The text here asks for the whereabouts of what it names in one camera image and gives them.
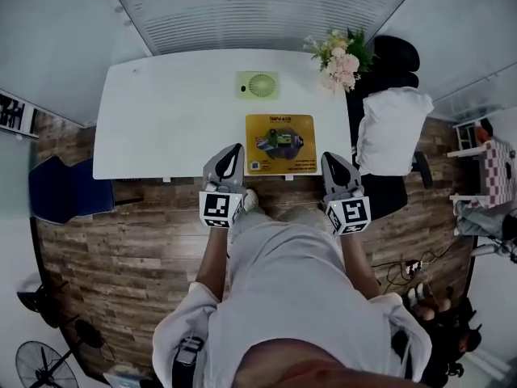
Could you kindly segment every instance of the black fan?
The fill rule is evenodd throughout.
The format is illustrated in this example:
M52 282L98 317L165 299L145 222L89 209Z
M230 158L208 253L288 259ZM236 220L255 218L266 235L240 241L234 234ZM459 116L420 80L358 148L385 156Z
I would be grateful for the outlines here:
M26 342L16 353L16 371L25 388L78 388L72 369L48 345L34 340Z

